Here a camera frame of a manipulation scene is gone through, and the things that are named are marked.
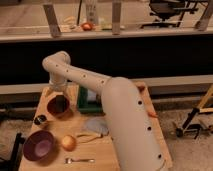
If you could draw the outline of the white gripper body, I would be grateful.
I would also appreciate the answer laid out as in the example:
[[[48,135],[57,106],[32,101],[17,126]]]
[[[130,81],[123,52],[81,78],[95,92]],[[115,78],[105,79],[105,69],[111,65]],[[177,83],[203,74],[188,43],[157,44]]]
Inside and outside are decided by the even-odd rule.
[[[70,99],[67,82],[56,84],[56,83],[50,81],[49,88],[48,88],[45,96],[48,97],[54,92],[60,92],[64,97],[66,97],[67,99]]]

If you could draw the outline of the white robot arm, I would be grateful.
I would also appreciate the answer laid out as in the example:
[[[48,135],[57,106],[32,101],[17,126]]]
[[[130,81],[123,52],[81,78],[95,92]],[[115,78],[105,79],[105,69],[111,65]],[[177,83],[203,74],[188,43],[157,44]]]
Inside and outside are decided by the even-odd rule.
[[[65,93],[70,80],[101,96],[121,171],[168,171],[136,85],[124,77],[71,66],[70,61],[65,51],[43,59],[42,66],[50,74],[50,92]]]

